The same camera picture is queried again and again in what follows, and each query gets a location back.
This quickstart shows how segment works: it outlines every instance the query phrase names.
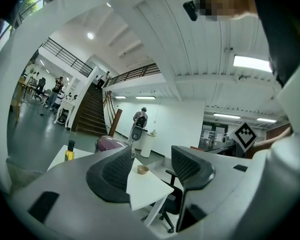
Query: wooden bowl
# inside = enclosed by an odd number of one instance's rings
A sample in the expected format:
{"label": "wooden bowl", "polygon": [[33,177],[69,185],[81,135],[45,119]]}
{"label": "wooden bowl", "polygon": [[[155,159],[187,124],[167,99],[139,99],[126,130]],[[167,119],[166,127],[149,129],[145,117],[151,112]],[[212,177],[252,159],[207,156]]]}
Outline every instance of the wooden bowl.
{"label": "wooden bowl", "polygon": [[149,171],[149,168],[145,165],[137,165],[136,166],[138,174],[146,174]]}

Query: chair armrest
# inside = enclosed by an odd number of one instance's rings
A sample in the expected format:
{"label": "chair armrest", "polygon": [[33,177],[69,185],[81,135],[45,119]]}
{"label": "chair armrest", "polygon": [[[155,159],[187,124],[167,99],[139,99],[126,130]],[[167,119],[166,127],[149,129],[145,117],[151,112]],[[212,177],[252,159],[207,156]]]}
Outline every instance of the chair armrest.
{"label": "chair armrest", "polygon": [[165,172],[167,173],[167,174],[170,174],[171,175],[171,181],[170,181],[170,184],[171,185],[173,185],[174,183],[175,183],[175,179],[176,179],[176,177],[177,177],[177,175],[175,174],[175,172],[174,171],[172,171],[172,170],[165,170]]}

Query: bottle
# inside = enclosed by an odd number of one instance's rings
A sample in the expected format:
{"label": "bottle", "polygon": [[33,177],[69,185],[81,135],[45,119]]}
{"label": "bottle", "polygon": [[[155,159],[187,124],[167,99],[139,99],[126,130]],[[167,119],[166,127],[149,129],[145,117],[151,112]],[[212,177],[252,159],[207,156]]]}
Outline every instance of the bottle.
{"label": "bottle", "polygon": [[73,140],[69,140],[68,149],[65,152],[65,156],[64,156],[64,161],[75,159],[74,146],[75,146],[75,142]]}

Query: balcony railing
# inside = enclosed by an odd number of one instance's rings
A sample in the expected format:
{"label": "balcony railing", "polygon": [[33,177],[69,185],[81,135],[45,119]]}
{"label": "balcony railing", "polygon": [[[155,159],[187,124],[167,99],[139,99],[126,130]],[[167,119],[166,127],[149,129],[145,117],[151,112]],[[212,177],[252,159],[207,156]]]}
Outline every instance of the balcony railing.
{"label": "balcony railing", "polygon": [[67,63],[70,67],[79,71],[85,77],[88,77],[93,70],[91,67],[74,56],[71,52],[64,49],[60,44],[53,41],[51,38],[48,38],[41,46],[58,57],[60,60]]}
{"label": "balcony railing", "polygon": [[112,86],[114,84],[118,84],[127,80],[135,79],[135,78],[141,78],[145,76],[150,76],[154,74],[159,74],[160,70],[156,63],[146,65],[143,67],[139,67],[137,69],[131,70],[127,73],[118,75],[114,78],[109,79],[109,81],[105,84],[104,87]]}

